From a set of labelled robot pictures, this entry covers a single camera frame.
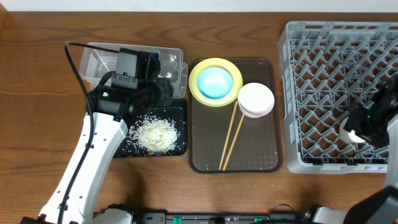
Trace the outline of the small white cup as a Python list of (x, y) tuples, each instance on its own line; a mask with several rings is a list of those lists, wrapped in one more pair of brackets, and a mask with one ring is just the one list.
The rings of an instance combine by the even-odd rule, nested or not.
[(353, 143), (364, 143), (365, 140), (363, 140), (362, 138), (358, 137), (358, 136), (356, 135), (356, 133), (355, 133), (355, 130), (352, 129), (352, 130), (349, 132), (349, 131), (346, 131), (346, 130), (344, 129), (344, 126), (345, 126), (347, 120), (348, 120), (348, 118), (345, 118), (345, 119), (341, 122), (341, 124), (340, 124), (340, 127), (339, 127), (340, 136), (341, 136), (345, 141), (348, 141), (348, 142), (353, 142)]

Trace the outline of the rice food scraps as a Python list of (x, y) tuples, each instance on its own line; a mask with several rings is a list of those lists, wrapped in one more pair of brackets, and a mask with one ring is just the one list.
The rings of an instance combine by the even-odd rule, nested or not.
[(127, 157), (181, 155), (186, 150), (182, 127), (172, 118), (144, 115), (130, 127), (121, 152)]

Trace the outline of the light blue bowl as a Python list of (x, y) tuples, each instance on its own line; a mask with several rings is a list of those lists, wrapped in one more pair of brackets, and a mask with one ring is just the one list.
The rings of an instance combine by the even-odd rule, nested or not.
[(223, 68), (210, 67), (202, 71), (197, 79), (199, 92), (212, 100), (225, 97), (232, 89), (231, 75)]

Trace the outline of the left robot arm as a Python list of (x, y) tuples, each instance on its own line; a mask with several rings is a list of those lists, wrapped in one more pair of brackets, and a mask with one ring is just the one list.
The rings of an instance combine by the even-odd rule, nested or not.
[(122, 204), (94, 213), (96, 199), (114, 154), (128, 127), (151, 106), (168, 106), (173, 88), (160, 78), (160, 53), (129, 48), (115, 50), (116, 69), (96, 87), (83, 90), (86, 116), (74, 153), (55, 192), (37, 218), (22, 223), (133, 223)]

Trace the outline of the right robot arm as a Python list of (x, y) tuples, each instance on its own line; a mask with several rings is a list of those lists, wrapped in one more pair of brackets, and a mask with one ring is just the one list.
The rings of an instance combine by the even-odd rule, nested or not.
[(343, 129), (374, 146), (388, 146), (389, 156), (383, 189), (348, 211), (318, 207), (308, 223), (397, 223), (397, 78), (391, 78), (372, 97), (369, 109), (350, 111)]

